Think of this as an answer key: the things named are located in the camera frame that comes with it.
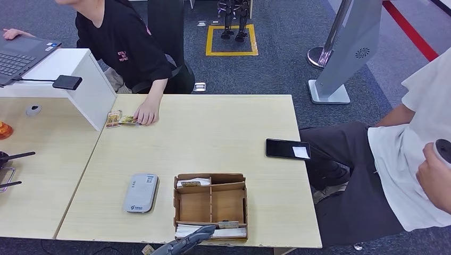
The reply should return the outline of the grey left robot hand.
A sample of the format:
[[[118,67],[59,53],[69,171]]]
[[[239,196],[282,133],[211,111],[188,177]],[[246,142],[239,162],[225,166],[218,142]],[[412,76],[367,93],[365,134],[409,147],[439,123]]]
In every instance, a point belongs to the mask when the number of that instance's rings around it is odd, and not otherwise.
[[[215,230],[216,230],[215,225],[202,226],[198,230],[183,237],[182,239],[174,240],[167,244],[162,245],[161,247],[153,251],[151,254],[153,255],[184,254],[185,252],[192,249],[201,242],[209,240],[214,234]]]

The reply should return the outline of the person's left hand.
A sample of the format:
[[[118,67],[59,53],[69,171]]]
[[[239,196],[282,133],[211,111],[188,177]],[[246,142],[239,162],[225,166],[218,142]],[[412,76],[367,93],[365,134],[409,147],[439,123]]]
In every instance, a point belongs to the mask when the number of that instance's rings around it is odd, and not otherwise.
[[[133,118],[140,125],[151,125],[159,121],[161,99],[146,98],[138,107]]]
[[[423,148],[425,161],[419,166],[416,178],[433,205],[450,214],[450,168],[433,149],[433,143]]]

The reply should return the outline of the person's right hand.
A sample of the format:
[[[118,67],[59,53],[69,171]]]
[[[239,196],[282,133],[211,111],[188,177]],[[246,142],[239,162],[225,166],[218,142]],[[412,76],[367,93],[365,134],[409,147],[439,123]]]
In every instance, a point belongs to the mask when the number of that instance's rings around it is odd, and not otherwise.
[[[6,40],[12,40],[15,37],[23,34],[23,31],[18,30],[18,29],[6,29],[6,28],[4,28],[3,32],[4,32],[3,33],[3,38],[6,39]]]

